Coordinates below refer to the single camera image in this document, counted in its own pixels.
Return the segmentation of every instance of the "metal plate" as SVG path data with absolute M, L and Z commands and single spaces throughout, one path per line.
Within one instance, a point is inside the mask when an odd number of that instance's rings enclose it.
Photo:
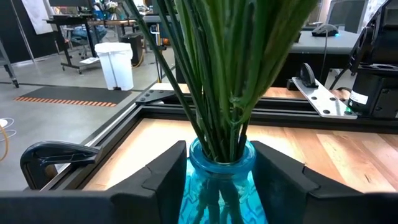
M 307 88 L 297 77 L 293 77 L 292 80 L 321 117 L 337 119 L 356 119 L 358 117 L 318 80 L 315 80 L 318 88 Z

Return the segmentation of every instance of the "metal bracket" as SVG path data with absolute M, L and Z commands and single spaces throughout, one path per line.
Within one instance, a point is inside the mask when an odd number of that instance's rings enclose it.
M 166 98 L 174 96 L 174 91 L 168 90 L 148 90 L 143 93 L 139 99 L 136 101 L 137 105 L 143 105 L 147 103 L 154 103 L 158 101 L 162 101 Z
M 337 119 L 356 119 L 358 117 L 318 80 L 315 79 L 318 86 L 316 88 L 306 87 L 298 77 L 293 77 L 292 80 L 321 117 Z
M 30 189 L 43 188 L 55 175 L 54 164 L 94 164 L 100 149 L 69 142 L 42 141 L 22 154 L 20 166 Z

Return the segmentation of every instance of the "vase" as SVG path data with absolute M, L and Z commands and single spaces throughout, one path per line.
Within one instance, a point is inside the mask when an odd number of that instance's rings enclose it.
M 255 161 L 249 141 L 239 161 L 220 164 L 207 159 L 194 140 L 178 223 L 267 223 L 251 173 Z

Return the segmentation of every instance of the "wooden board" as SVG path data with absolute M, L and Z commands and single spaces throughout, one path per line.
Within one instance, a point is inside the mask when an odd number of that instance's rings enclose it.
M 169 90 L 169 84 L 153 89 Z M 346 93 L 335 93 L 337 97 Z M 302 97 L 283 88 L 267 96 Z M 299 128 L 250 126 L 249 140 L 258 140 L 311 169 L 361 192 L 398 190 L 398 136 Z M 106 190 L 144 167 L 178 140 L 187 146 L 195 133 L 187 121 L 143 119 L 120 148 L 85 186 Z

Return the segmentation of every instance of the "white label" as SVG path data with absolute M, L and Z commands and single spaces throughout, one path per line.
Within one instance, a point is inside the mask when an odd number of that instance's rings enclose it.
M 357 103 L 361 103 L 361 104 L 365 105 L 368 102 L 369 97 L 359 94 L 359 93 L 356 93 L 354 91 L 351 91 L 351 95 L 349 96 L 349 98 Z

